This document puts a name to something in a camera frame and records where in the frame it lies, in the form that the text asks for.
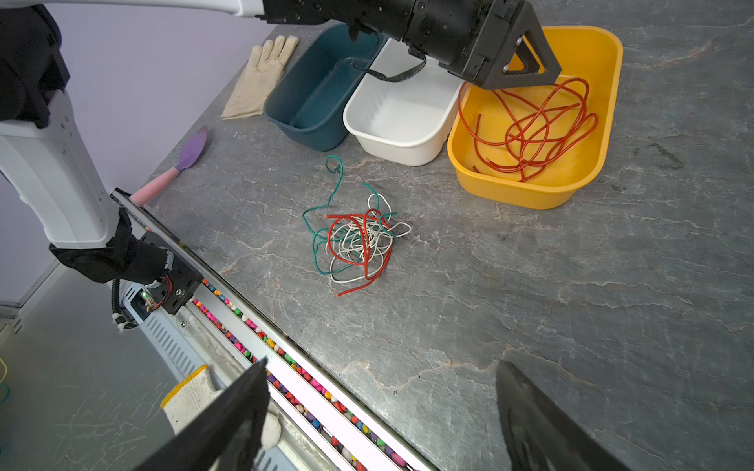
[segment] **white knit glove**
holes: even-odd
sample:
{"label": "white knit glove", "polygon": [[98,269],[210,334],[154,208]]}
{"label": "white knit glove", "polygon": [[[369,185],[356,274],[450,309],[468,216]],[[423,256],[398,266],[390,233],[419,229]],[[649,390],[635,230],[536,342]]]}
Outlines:
{"label": "white knit glove", "polygon": [[278,36],[275,43],[267,40],[264,46],[254,46],[246,68],[236,82],[222,119],[247,118],[262,114],[267,97],[283,76],[299,39],[296,36]]}
{"label": "white knit glove", "polygon": [[[191,373],[174,387],[160,407],[178,435],[189,425],[223,390],[215,390],[207,365]],[[267,413],[262,427],[262,448],[268,450],[280,440],[280,422],[274,414]]]}

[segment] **gray marble countertop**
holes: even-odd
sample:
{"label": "gray marble countertop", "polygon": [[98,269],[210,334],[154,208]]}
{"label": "gray marble countertop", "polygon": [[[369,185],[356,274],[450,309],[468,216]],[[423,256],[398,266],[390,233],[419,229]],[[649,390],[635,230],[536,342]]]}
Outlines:
{"label": "gray marble countertop", "polygon": [[[209,125],[206,154],[149,209],[443,471],[507,463],[500,359],[636,471],[747,469],[754,4],[535,7],[543,24],[601,26],[625,46],[605,167],[563,206],[474,197],[445,151],[404,167],[349,136],[332,151],[346,170],[334,211],[363,210],[369,182],[413,234],[377,282],[336,298],[301,219],[333,189],[328,153],[263,117],[221,121],[233,80],[187,134]],[[274,35],[301,37],[295,60],[321,29]]]}

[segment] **white plastic bin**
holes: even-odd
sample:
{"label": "white plastic bin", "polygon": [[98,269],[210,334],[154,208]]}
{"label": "white plastic bin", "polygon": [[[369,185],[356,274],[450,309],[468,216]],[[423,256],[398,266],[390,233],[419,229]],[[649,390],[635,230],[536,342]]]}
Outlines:
{"label": "white plastic bin", "polygon": [[[392,76],[419,62],[408,46],[389,39],[371,69]],[[428,164],[450,133],[461,83],[431,57],[421,72],[396,84],[365,75],[345,106],[343,122],[372,155],[412,167]]]}

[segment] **plastic bin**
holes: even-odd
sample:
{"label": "plastic bin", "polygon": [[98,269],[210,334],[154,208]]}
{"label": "plastic bin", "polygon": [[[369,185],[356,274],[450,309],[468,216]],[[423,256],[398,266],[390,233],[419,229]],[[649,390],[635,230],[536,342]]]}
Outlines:
{"label": "plastic bin", "polygon": [[[497,173],[486,165],[480,165],[474,151],[474,138],[460,119],[455,120],[448,139],[448,155],[464,190],[476,196],[534,210],[548,210],[565,203],[576,190],[594,180],[602,169],[608,151],[623,61],[623,45],[615,35],[604,29],[551,26],[544,28],[544,35],[562,66],[558,83],[571,77],[582,77],[589,82],[587,108],[599,116],[597,128],[529,182],[518,182],[516,175]],[[511,91],[539,104],[551,90],[552,87],[530,87]],[[522,108],[523,104],[517,100],[509,100],[508,103],[516,116],[532,112],[530,108]],[[472,87],[464,97],[462,109],[467,121],[469,117],[482,113],[484,120],[488,123],[494,121],[503,131],[511,124],[510,117],[495,96],[476,87]],[[569,127],[570,124],[556,123],[553,129],[560,131],[559,126]],[[474,165],[482,173],[474,172]]]}
{"label": "plastic bin", "polygon": [[[408,51],[389,39],[371,69],[387,76],[411,69],[420,60]],[[396,84],[365,75],[345,106],[343,122],[372,155],[412,167],[428,164],[448,137],[462,83],[431,57],[417,75]]]}
{"label": "plastic bin", "polygon": [[265,103],[265,116],[291,139],[318,151],[329,151],[348,134],[343,108],[386,38],[359,33],[355,42],[348,26],[326,29],[314,40]]}

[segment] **beige work glove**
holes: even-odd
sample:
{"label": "beige work glove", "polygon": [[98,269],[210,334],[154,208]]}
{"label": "beige work glove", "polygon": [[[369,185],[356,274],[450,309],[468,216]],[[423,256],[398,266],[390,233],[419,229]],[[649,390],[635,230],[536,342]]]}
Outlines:
{"label": "beige work glove", "polygon": [[264,46],[254,46],[221,118],[248,118],[262,114],[267,97],[283,76],[285,65],[298,43],[296,36],[278,36],[274,44],[267,40]]}

